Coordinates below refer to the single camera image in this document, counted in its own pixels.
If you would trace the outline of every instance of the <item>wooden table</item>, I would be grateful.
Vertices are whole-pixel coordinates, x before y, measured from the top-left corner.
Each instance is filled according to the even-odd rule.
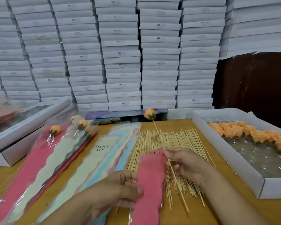
[[[156,122],[157,126],[164,131],[173,130],[179,131],[181,129],[195,128],[191,119],[187,120],[172,120],[172,121],[159,121]],[[16,223],[21,225],[30,225],[35,222],[38,217],[45,212],[50,206],[52,200],[61,191],[70,177],[75,173],[77,167],[82,163],[84,157],[89,154],[90,149],[94,146],[95,142],[100,136],[107,134],[111,127],[114,125],[103,125],[99,126],[98,135],[93,139],[84,151],[73,161],[70,166],[58,177],[58,179],[44,192],[44,194],[32,205],[30,209],[22,216],[22,218]],[[142,125],[142,130],[153,129],[154,125],[152,122],[145,122]],[[239,192],[252,204],[254,205],[267,219],[273,224],[281,225],[281,200],[257,200],[250,190],[244,185],[240,178],[231,170],[231,168],[225,163],[222,157],[207,141],[207,139],[199,132],[200,139],[205,145],[206,149],[210,153],[217,168],[222,172],[226,178],[228,178]],[[19,161],[13,167],[0,167],[0,185],[11,175],[14,171],[23,163],[24,159]],[[0,196],[7,189],[11,179],[7,181],[0,188]],[[220,224],[213,209],[208,204],[207,199],[204,199],[206,207],[203,208],[201,200],[197,197],[184,196],[187,205],[190,209],[190,213],[187,216],[183,205],[180,201],[179,196],[172,189],[173,196],[173,211],[170,211],[169,201],[164,196],[164,207],[161,210],[160,218],[161,225],[177,225],[177,224],[191,224],[191,225],[213,225]],[[128,224],[129,210],[120,208],[118,213],[115,214],[113,208],[108,215],[106,225],[127,225]]]

